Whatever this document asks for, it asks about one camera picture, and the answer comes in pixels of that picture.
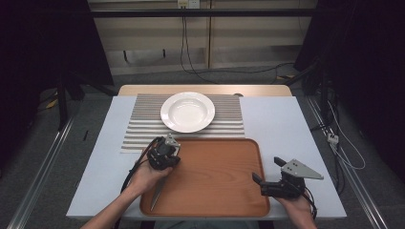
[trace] white table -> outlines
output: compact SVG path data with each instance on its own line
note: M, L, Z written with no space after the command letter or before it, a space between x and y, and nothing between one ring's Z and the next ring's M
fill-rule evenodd
M139 158L139 154L119 152L136 99L136 96L114 97L67 213L68 217L75 219L93 217L119 195L123 180L134 161ZM259 144L266 180L278 181L281 177L280 167L273 163L275 156L285 161L296 158L324 176L323 180L306 179L306 184L312 191L318 208L317 218L344 218L346 212L336 194L296 98L255 96L241 97L240 101L245 137L254 139ZM269 214L259 219L287 218L283 206L275 199L270 198L270 205ZM128 208L124 217L136 220L160 219L143 215L139 209L139 199Z

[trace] ceramic plate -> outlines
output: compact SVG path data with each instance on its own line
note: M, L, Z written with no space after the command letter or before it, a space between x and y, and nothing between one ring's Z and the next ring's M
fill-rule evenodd
M199 93L180 93L169 97L161 106L160 117L173 131L193 133L202 130L214 119L211 99Z

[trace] striped placemat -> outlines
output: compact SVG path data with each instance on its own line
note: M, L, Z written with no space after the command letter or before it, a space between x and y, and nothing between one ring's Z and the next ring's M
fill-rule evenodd
M140 153L157 136L176 137L245 137L241 104L237 95L208 94L215 106L215 116L204 129L195 133L178 133L166 127L160 108L172 94L139 94L134 106L122 153Z

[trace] person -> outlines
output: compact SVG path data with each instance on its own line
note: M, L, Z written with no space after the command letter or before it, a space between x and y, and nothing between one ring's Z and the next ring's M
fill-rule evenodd
M138 170L132 175L127 188L81 228L112 228L136 198L150 190L159 179L168 176L172 170L172 167L168 167L165 170L158 171L153 169L149 163L141 163ZM303 197L294 200L276 199L285 207L290 220L298 229L316 228L310 205L306 199Z

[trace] wooden tray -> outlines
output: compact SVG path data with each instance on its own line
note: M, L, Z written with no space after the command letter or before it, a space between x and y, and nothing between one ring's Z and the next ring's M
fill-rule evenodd
M181 162L169 175L153 212L155 188L140 210L160 217L263 217L270 206L252 172L264 177L259 146L246 138L179 138Z

